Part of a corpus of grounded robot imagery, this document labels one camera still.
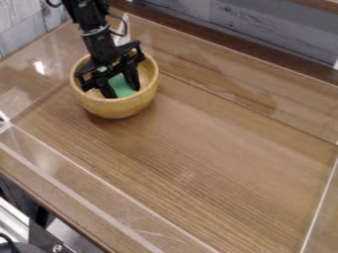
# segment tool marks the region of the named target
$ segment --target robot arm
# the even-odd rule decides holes
[[[108,80],[123,73],[124,78],[134,90],[140,90],[140,79],[138,64],[146,59],[140,42],[131,41],[123,45],[116,45],[112,40],[112,34],[118,36],[110,28],[105,21],[105,16],[110,14],[110,5],[107,0],[61,0],[60,3],[53,4],[51,0],[47,3],[52,7],[59,7],[61,4],[72,18],[72,21],[79,24],[80,35],[88,49],[91,60],[77,70],[75,76],[79,78],[81,90],[85,92],[92,88],[100,90],[105,98],[116,98],[114,89],[108,85]]]

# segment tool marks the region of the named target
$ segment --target screw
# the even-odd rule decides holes
[[[53,247],[53,252],[55,253],[59,253],[61,251],[61,246],[60,245],[56,245],[55,247]]]

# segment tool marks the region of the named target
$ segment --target wood grain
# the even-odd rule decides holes
[[[294,114],[298,128],[306,126],[307,116],[322,119],[325,110],[337,106],[335,87],[136,17],[132,25],[138,27],[135,37],[163,70],[152,105],[127,120],[97,119],[79,107],[63,81],[61,88],[15,119],[15,124],[105,186],[122,189],[219,252],[298,252],[338,150],[275,119]],[[64,46],[79,46],[80,52],[81,41],[71,39],[68,26],[57,30],[55,38],[68,39]],[[71,62],[67,53],[59,63]],[[36,75],[31,74],[27,72],[25,78],[33,82]],[[224,89],[232,89],[231,93],[224,95]],[[242,96],[254,98],[255,103],[239,103]],[[329,126],[315,125],[313,130],[334,129]],[[73,189],[81,197],[104,211],[114,211],[104,192],[95,184],[87,186],[89,177],[32,150],[32,160],[43,171],[69,187],[76,182]],[[33,178],[23,177],[13,166],[1,166],[3,173],[49,203],[59,190],[41,190],[40,184],[32,183],[39,177],[47,182],[43,171],[32,174]],[[80,217],[83,228],[76,216],[81,209],[88,210],[79,207],[75,211],[72,202],[79,205],[79,199],[69,200],[64,209],[63,198],[56,199],[53,211],[75,217],[68,222],[95,234],[105,249],[115,249],[107,241],[111,229],[116,232],[114,226],[104,224],[99,233],[96,223],[104,220],[89,213]],[[124,246],[134,249],[128,243],[119,246],[122,252]],[[168,246],[175,252],[174,244]]]
[[[89,116],[64,87],[17,125],[220,252],[297,252],[335,147],[162,83],[126,121]]]
[[[134,35],[163,73],[335,143],[338,88],[142,19]]]

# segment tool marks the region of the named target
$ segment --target bowl rim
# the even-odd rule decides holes
[[[71,83],[71,86],[72,88],[75,89],[76,93],[85,97],[87,99],[92,100],[92,101],[100,101],[100,102],[112,102],[112,103],[116,103],[116,102],[122,102],[122,101],[126,101],[126,100],[131,100],[139,96],[142,96],[148,90],[152,89],[155,83],[156,83],[156,80],[159,78],[159,66],[158,66],[158,63],[156,61],[154,60],[154,58],[144,52],[144,56],[146,56],[146,59],[151,61],[152,63],[152,66],[155,67],[155,75],[152,77],[152,80],[148,84],[148,86],[142,89],[136,94],[128,96],[128,97],[123,97],[123,98],[118,98],[118,99],[107,99],[107,98],[92,98],[89,96],[85,95],[85,92],[83,92],[79,88],[79,86],[76,85],[75,83],[75,76],[73,76],[73,73],[75,73],[75,69],[77,68],[77,65],[87,59],[89,58],[89,54],[87,54],[76,63],[75,65],[71,67],[71,70],[69,70],[69,83]]]

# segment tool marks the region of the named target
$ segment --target white wall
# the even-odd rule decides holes
[[[1,0],[0,57],[57,27],[65,19],[63,7],[51,8],[45,0]]]
[[[290,0],[136,1],[274,48],[329,64],[337,61],[338,15]]]

